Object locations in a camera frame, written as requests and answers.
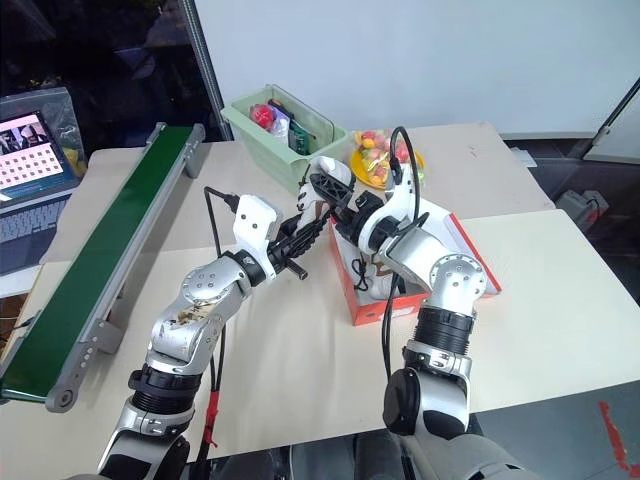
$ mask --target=conveyor belt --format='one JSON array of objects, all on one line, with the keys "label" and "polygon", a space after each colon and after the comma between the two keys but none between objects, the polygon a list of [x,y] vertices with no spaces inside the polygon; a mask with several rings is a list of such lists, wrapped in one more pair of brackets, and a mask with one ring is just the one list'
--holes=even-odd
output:
[{"label": "conveyor belt", "polygon": [[66,411],[96,350],[117,349],[122,333],[105,321],[106,315],[185,164],[197,175],[192,154],[204,134],[200,125],[159,124],[152,136],[47,305],[12,345],[0,369],[0,399]]}]

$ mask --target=green plastic basket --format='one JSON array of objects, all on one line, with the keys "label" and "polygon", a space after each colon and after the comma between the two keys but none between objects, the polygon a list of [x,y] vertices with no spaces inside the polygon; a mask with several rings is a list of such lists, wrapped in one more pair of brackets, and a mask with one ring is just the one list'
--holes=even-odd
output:
[{"label": "green plastic basket", "polygon": [[[311,154],[301,156],[249,118],[249,109],[257,103],[274,99],[293,113],[296,121],[309,130],[316,139],[311,142]],[[255,93],[238,98],[222,109],[222,116],[239,133],[253,160],[297,195],[309,160],[318,155],[345,161],[349,141],[347,131],[308,107],[277,85],[267,85]]]}]

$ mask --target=red toy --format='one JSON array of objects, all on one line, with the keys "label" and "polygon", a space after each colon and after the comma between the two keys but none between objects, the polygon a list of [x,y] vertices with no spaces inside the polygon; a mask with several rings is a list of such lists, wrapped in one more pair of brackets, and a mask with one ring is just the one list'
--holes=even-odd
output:
[{"label": "red toy", "polygon": [[259,103],[249,109],[249,118],[265,130],[270,131],[275,120],[275,114],[269,105]]}]

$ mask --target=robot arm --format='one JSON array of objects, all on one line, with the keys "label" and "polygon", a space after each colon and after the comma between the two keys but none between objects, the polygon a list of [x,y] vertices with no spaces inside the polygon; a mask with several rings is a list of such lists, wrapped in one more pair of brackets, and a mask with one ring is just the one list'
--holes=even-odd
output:
[{"label": "robot arm", "polygon": [[388,202],[365,191],[355,200],[357,210],[349,208],[352,186],[335,175],[311,175],[343,237],[430,292],[403,349],[405,367],[389,379],[385,425],[399,436],[425,480],[538,479],[491,440],[465,433],[472,363],[466,353],[486,273],[475,258],[450,251],[428,231],[425,202],[419,203],[418,220],[411,220],[415,195],[409,167],[396,168],[401,173],[387,192]]},{"label": "robot arm", "polygon": [[177,298],[156,320],[144,365],[129,379],[134,393],[100,461],[104,477],[179,478],[189,454],[181,434],[194,415],[194,397],[225,323],[253,287],[283,269],[306,277],[293,259],[310,248],[328,216],[307,218],[300,226],[300,214],[281,224],[280,214],[264,200],[243,195],[236,201],[239,250],[188,273]]}]

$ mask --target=table surface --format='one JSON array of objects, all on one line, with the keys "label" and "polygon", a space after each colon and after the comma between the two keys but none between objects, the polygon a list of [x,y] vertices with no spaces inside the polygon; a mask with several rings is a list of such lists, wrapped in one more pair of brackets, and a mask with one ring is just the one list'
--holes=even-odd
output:
[{"label": "table surface", "polygon": [[[455,212],[458,218],[555,208],[490,124],[414,128],[409,130],[409,135],[426,162],[422,195]],[[65,207],[58,234],[41,263],[75,258],[124,184],[141,151],[111,149],[91,156],[91,168]],[[297,213],[294,197],[256,168],[241,142],[204,144],[199,154],[206,155],[200,176],[195,180],[186,176],[179,179],[143,251],[212,245],[202,193],[205,185],[225,192],[259,195],[281,209],[285,216]],[[216,214],[221,242],[233,243],[233,215],[222,202]]]},{"label": "table surface", "polygon": [[[469,352],[473,411],[640,378],[640,309],[564,212],[462,223],[504,287],[500,295],[476,304]],[[380,326],[351,325],[328,240],[321,236],[301,259],[310,273],[307,280],[285,272],[255,289],[228,323],[215,426],[220,446],[210,455],[382,427],[386,382]],[[97,358],[70,412],[52,414],[42,405],[20,402],[0,407],[0,468],[7,479],[61,478],[95,468],[131,394],[128,375],[144,360],[155,316],[177,294],[175,279],[214,255],[203,248],[141,256],[113,313],[114,323],[128,323],[122,345],[116,355]],[[25,315],[46,301],[69,263],[43,267]],[[606,342],[600,334],[604,319]],[[401,347],[414,324],[411,317],[393,321],[394,367],[401,364]],[[207,373],[203,382],[208,381]],[[186,432],[194,450],[206,402],[202,388]],[[37,434],[26,435],[25,426],[33,425]],[[33,452],[37,462],[29,461]]]},{"label": "table surface", "polygon": [[[568,217],[552,210],[553,203],[495,130],[482,123],[419,128],[410,135],[427,162],[424,196],[467,219],[465,228],[504,288],[500,296],[478,304],[470,350],[473,410],[637,379],[637,306]],[[46,302],[139,152],[115,149],[92,156],[89,174],[63,212],[44,259],[48,263],[23,315],[35,313]],[[78,403],[67,414],[20,402],[0,407],[0,473],[4,471],[6,478],[57,478],[93,471],[122,402],[131,393],[128,375],[140,367],[155,315],[168,303],[158,299],[174,298],[176,281],[214,257],[204,185],[255,193],[285,215],[295,213],[293,197],[254,166],[242,144],[204,145],[200,154],[207,155],[200,177],[178,182],[134,266],[125,298],[115,308],[114,322],[127,326],[118,353],[101,356],[91,367]],[[231,243],[233,216],[225,210],[223,205],[218,209],[218,223],[223,243]],[[536,211],[541,212],[505,215]],[[379,325],[351,326],[329,256],[323,235],[300,262],[310,272],[309,279],[299,282],[288,273],[281,275],[272,285],[258,288],[230,322],[215,429],[220,448],[210,455],[382,426],[385,379]],[[598,286],[597,296],[593,285]],[[283,305],[283,298],[291,300]],[[601,345],[602,318],[625,335]],[[411,318],[394,322],[395,366],[400,365],[400,348],[413,325]],[[545,382],[531,382],[540,372]],[[191,458],[202,431],[205,390],[196,398],[198,413],[187,431],[194,446]],[[38,434],[16,433],[24,432],[25,425],[38,425]],[[62,431],[65,442],[60,442]],[[38,462],[28,461],[34,451]]]}]

